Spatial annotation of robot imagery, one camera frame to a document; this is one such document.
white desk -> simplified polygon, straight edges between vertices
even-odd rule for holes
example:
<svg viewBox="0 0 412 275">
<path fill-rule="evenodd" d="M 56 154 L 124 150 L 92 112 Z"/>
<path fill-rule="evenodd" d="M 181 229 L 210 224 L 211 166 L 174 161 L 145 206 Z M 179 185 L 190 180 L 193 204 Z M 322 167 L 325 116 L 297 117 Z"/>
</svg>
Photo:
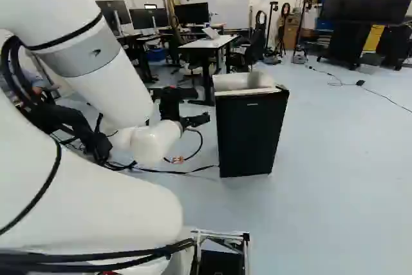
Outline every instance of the white desk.
<svg viewBox="0 0 412 275">
<path fill-rule="evenodd" d="M 180 50 L 186 51 L 186 53 L 193 53 L 197 57 L 199 57 L 201 59 L 201 66 L 203 67 L 203 88 L 205 89 L 205 100 L 190 100 L 189 103 L 200 104 L 204 106 L 214 106 L 212 99 L 212 80 L 209 76 L 209 57 L 212 54 L 216 56 L 216 72 L 219 72 L 219 50 L 225 48 L 227 71 L 227 68 L 229 68 L 230 43 L 237 38 L 237 35 L 221 35 L 215 40 L 203 38 L 179 46 Z"/>
<path fill-rule="evenodd" d="M 208 48 L 208 49 L 218 49 L 222 48 L 226 44 L 232 42 L 234 39 L 238 38 L 237 35 L 221 35 L 219 38 L 212 40 L 208 38 L 199 39 L 185 45 L 179 46 L 179 48 Z"/>
</svg>

desk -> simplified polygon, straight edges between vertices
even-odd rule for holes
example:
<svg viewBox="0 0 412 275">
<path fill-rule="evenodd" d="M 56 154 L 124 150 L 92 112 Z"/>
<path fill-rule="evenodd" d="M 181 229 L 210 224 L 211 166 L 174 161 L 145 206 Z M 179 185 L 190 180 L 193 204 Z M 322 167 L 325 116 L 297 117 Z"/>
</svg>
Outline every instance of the desk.
<svg viewBox="0 0 412 275">
<path fill-rule="evenodd" d="M 196 54 L 201 59 L 203 68 L 203 88 L 205 89 L 205 100 L 190 100 L 189 103 L 200 104 L 203 106 L 214 106 L 212 100 L 212 79 L 209 75 L 209 56 L 213 53 L 216 56 L 216 70 L 220 69 L 218 52 L 222 48 L 226 48 L 226 69 L 229 67 L 228 61 L 230 58 L 230 43 L 237 39 L 237 35 L 221 35 L 215 40 L 199 39 L 185 45 L 179 46 L 179 49 L 187 53 Z"/>
<path fill-rule="evenodd" d="M 220 31 L 220 34 L 223 35 L 224 31 L 225 31 L 225 23 L 220 23 L 220 24 L 211 24 L 211 28 L 213 29 L 218 29 Z M 204 24 L 188 24 L 186 25 L 185 28 L 205 28 Z M 166 27 L 159 27 L 157 28 L 160 31 L 164 31 L 164 30 L 171 30 L 172 28 L 170 26 L 166 26 Z"/>
<path fill-rule="evenodd" d="M 149 65 L 149 60 L 147 59 L 146 51 L 144 50 L 144 45 L 149 41 L 158 40 L 158 39 L 162 40 L 168 36 L 170 35 L 167 35 L 164 33 L 164 34 L 156 34 L 156 35 L 135 34 L 135 35 L 125 35 L 125 36 L 116 37 L 117 41 L 120 44 L 122 45 L 127 44 L 129 45 L 129 48 L 132 48 L 138 52 L 139 65 L 143 73 L 143 77 L 142 77 L 143 82 L 150 83 L 150 82 L 158 81 L 157 78 L 152 76 L 150 65 Z"/>
<path fill-rule="evenodd" d="M 223 35 L 225 33 L 225 25 L 224 23 L 220 23 L 220 24 L 211 24 L 211 28 L 213 29 L 218 29 L 219 30 L 219 34 Z M 189 28 L 205 28 L 204 24 L 188 24 L 186 27 Z"/>
</svg>

black cable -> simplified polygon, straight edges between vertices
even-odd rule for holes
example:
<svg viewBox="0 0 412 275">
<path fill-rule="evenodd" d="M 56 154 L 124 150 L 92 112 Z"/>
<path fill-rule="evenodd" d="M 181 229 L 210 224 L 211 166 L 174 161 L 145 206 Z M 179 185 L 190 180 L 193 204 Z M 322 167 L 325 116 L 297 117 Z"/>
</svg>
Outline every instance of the black cable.
<svg viewBox="0 0 412 275">
<path fill-rule="evenodd" d="M 336 75 L 334 75 L 334 74 L 332 74 L 332 73 L 329 73 L 329 72 L 326 72 L 326 71 L 319 71 L 319 70 L 316 70 L 315 68 L 313 68 L 313 67 L 311 67 L 311 66 L 310 66 L 309 68 L 310 68 L 311 70 L 316 71 L 316 72 L 319 72 L 319 73 L 325 73 L 325 74 L 327 74 L 327 75 L 329 75 L 329 76 L 331 76 L 331 77 L 334 77 L 335 79 L 338 80 L 338 83 L 329 82 L 329 83 L 328 83 L 329 86 L 338 86 L 338 87 L 341 87 L 341 86 L 356 86 L 356 84 L 345 84 L 345 83 L 343 83 L 340 78 L 338 78 Z M 395 101 L 393 101 L 392 99 L 390 99 L 389 97 L 387 97 L 387 96 L 385 96 L 385 95 L 381 95 L 380 93 L 378 93 L 378 92 L 376 92 L 376 91 L 369 90 L 369 89 L 367 89 L 367 88 L 365 88 L 365 87 L 362 87 L 362 86 L 358 86 L 358 87 L 360 87 L 360 88 L 362 88 L 363 90 L 368 91 L 368 92 L 370 92 L 370 93 L 372 93 L 372 94 L 378 95 L 379 97 L 382 97 L 382 98 L 388 100 L 390 103 L 392 103 L 392 104 L 400 107 L 401 109 L 404 109 L 405 111 L 412 113 L 412 110 L 410 110 L 410 109 L 408 109 L 408 108 L 406 108 L 406 107 L 404 107 L 404 106 L 401 106 L 400 104 L 396 103 Z"/>
<path fill-rule="evenodd" d="M 113 135 L 116 135 L 118 133 L 118 130 L 116 130 L 114 133 L 112 133 L 111 135 L 106 135 L 108 138 L 112 137 Z"/>
<path fill-rule="evenodd" d="M 390 99 L 390 98 L 387 97 L 387 96 L 383 96 L 383 95 L 381 95 L 380 93 L 377 93 L 376 91 L 368 90 L 368 89 L 366 89 L 366 88 L 364 88 L 364 87 L 362 87 L 362 86 L 361 86 L 360 88 L 362 88 L 363 90 L 366 90 L 366 91 L 368 91 L 368 92 L 370 92 L 370 93 L 374 93 L 375 95 L 378 95 L 379 97 L 382 97 L 382 98 L 388 100 L 390 103 L 392 103 L 392 104 L 400 107 L 401 109 L 404 109 L 405 111 L 412 113 L 412 111 L 411 111 L 410 109 L 405 108 L 404 106 L 401 106 L 400 104 L 396 103 L 395 101 L 393 101 L 392 99 Z"/>
<path fill-rule="evenodd" d="M 194 173 L 194 172 L 199 172 L 199 171 L 203 171 L 203 170 L 206 170 L 206 169 L 210 169 L 211 167 L 219 167 L 219 166 L 217 166 L 216 164 L 213 164 L 213 165 L 209 165 L 209 166 L 205 166 L 205 167 L 199 167 L 199 168 L 197 168 L 197 169 L 195 169 L 195 170 L 193 170 L 193 171 L 190 171 L 190 172 L 146 169 L 146 168 L 143 168 L 143 167 L 135 167 L 135 168 L 132 169 L 132 171 L 139 170 L 139 171 L 150 172 L 150 173 L 174 174 L 174 175 L 188 175 L 188 174 L 191 174 L 191 173 Z"/>
<path fill-rule="evenodd" d="M 122 164 L 119 164 L 118 162 L 106 162 L 105 167 L 112 170 L 112 171 L 123 171 L 123 170 L 132 170 L 137 165 L 137 162 L 132 161 L 130 164 L 123 166 Z"/>
<path fill-rule="evenodd" d="M 62 158 L 62 149 L 60 144 L 57 141 L 54 141 L 56 144 L 56 158 L 54 160 L 53 167 L 51 168 L 51 171 L 49 173 L 49 176 L 47 177 L 45 183 L 43 186 L 40 188 L 39 192 L 33 197 L 33 199 L 30 201 L 30 203 L 7 225 L 5 225 L 2 229 L 0 229 L 0 236 L 3 235 L 4 233 L 8 232 L 10 229 L 12 229 L 15 225 L 17 225 L 30 211 L 39 203 L 43 195 L 46 193 L 47 189 L 49 186 L 52 184 L 53 179 L 57 173 L 57 170 L 60 166 L 60 161 Z"/>
<path fill-rule="evenodd" d="M 60 254 L 60 255 L 49 255 L 49 254 L 0 254 L 0 262 L 7 263 L 73 263 L 73 262 L 85 262 L 85 261 L 98 261 L 98 260 L 110 260 L 110 259 L 120 259 L 120 258 L 130 258 L 139 256 L 148 256 L 151 254 L 158 253 L 168 253 L 174 251 L 181 246 L 186 246 L 193 243 L 192 238 L 187 238 L 182 241 L 178 241 L 172 245 L 166 245 L 163 247 L 158 247 L 154 249 L 141 249 L 138 251 L 120 251 L 120 252 L 105 252 L 105 253 L 94 253 L 94 254 Z"/>
<path fill-rule="evenodd" d="M 10 69 L 10 64 L 8 60 L 10 50 L 14 45 L 14 40 L 14 37 L 8 38 L 1 49 L 1 71 L 3 73 L 3 76 L 5 77 L 8 87 L 10 87 L 10 89 L 19 98 L 19 100 L 23 102 L 25 106 L 28 106 L 29 108 L 35 108 L 35 104 L 22 92 L 21 88 L 17 86 L 13 79 L 13 73 Z"/>
<path fill-rule="evenodd" d="M 147 263 L 149 261 L 162 258 L 162 257 L 167 257 L 168 259 L 171 257 L 171 255 L 175 252 L 182 251 L 186 248 L 195 246 L 195 241 L 193 239 L 188 239 L 181 241 L 177 243 L 178 245 L 168 245 L 165 247 L 162 247 L 161 249 L 154 249 L 154 250 L 148 250 L 146 252 L 154 252 L 150 254 L 149 256 L 139 258 L 136 260 L 132 261 L 127 261 L 123 263 L 114 263 L 114 264 L 109 264 L 109 265 L 50 265 L 50 264 L 42 264 L 39 263 L 38 261 L 40 260 L 40 255 L 38 254 L 33 254 L 33 255 L 27 255 L 27 256 L 21 256 L 21 255 L 15 255 L 15 254 L 3 254 L 3 259 L 0 258 L 0 266 L 6 268 L 6 269 L 14 269 L 14 270 L 21 270 L 24 272 L 58 272 L 58 273 L 66 273 L 66 272 L 105 272 L 105 271 L 112 271 L 112 270 L 120 270 L 120 269 L 126 269 L 128 267 L 134 267 L 136 265 L 140 265 L 143 263 Z M 79 258 L 79 255 L 77 256 L 77 259 L 73 259 L 75 256 L 60 256 L 60 258 L 55 258 L 58 256 L 49 256 L 51 257 L 50 260 L 53 260 L 53 262 L 48 262 L 48 263 L 62 263 L 64 260 L 67 262 L 67 260 L 70 261 L 94 261 L 94 260 L 106 260 L 108 256 L 114 256 L 116 258 L 127 258 L 130 256 L 138 256 L 141 255 L 139 254 L 130 254 L 130 252 L 126 252 L 127 254 L 125 255 L 123 252 L 123 255 L 119 252 L 115 253 L 109 253 L 109 254 L 94 254 L 94 255 L 80 255 L 82 256 Z M 33 258 L 33 261 L 27 261 L 24 260 L 25 257 L 31 257 Z"/>
<path fill-rule="evenodd" d="M 17 80 L 19 81 L 21 87 L 29 95 L 32 102 L 36 104 L 42 104 L 42 100 L 40 96 L 34 93 L 32 89 L 32 84 L 27 80 L 20 66 L 19 50 L 23 44 L 20 41 L 20 39 L 16 37 L 15 35 L 11 39 L 12 39 L 12 49 L 10 50 L 10 60 L 12 62 L 14 75 L 17 77 Z"/>
<path fill-rule="evenodd" d="M 193 158 L 194 156 L 196 156 L 200 152 L 201 148 L 203 147 L 203 135 L 201 134 L 201 132 L 196 130 L 196 129 L 191 129 L 191 128 L 187 128 L 186 130 L 196 132 L 197 134 L 199 134 L 199 136 L 200 136 L 200 145 L 199 145 L 199 148 L 193 154 L 191 154 L 187 158 L 184 158 L 183 161 L 189 160 L 189 159 Z M 164 158 L 164 160 L 166 162 L 170 163 L 170 164 L 173 163 L 173 161 L 168 159 L 168 158 Z"/>
<path fill-rule="evenodd" d="M 100 123 L 102 122 L 103 114 L 99 113 L 96 121 L 95 133 L 100 132 Z"/>
</svg>

metal frame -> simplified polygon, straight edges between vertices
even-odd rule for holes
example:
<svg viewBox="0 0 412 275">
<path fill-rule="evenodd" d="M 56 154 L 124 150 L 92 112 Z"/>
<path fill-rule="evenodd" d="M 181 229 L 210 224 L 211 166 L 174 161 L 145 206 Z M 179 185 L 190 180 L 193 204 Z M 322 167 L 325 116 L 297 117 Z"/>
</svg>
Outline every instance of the metal frame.
<svg viewBox="0 0 412 275">
<path fill-rule="evenodd" d="M 243 275 L 250 275 L 250 234 L 247 232 L 230 232 L 220 233 L 208 230 L 192 230 L 194 239 L 196 240 L 196 262 L 197 270 L 201 261 L 201 245 L 205 240 L 210 240 L 227 249 L 230 249 L 238 254 L 243 255 Z"/>
</svg>

black office chair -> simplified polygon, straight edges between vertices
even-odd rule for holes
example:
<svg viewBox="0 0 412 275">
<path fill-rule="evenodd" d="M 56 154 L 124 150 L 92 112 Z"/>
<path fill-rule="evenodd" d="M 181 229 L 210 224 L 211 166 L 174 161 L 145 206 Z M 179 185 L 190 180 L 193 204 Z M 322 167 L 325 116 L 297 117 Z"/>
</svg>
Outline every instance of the black office chair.
<svg viewBox="0 0 412 275">
<path fill-rule="evenodd" d="M 261 59 L 265 48 L 265 32 L 261 28 L 257 28 L 253 33 L 250 44 L 244 44 L 246 50 L 244 53 L 231 53 L 229 61 L 229 71 L 249 72 L 253 70 L 253 64 Z"/>
<path fill-rule="evenodd" d="M 252 38 L 241 37 L 237 39 L 233 47 L 234 48 L 248 48 L 249 45 L 254 43 L 253 54 L 257 57 L 257 60 L 263 60 L 263 54 L 265 51 L 265 33 L 266 33 L 267 14 L 264 11 L 258 11 L 256 14 L 255 30 L 253 31 Z"/>
</svg>

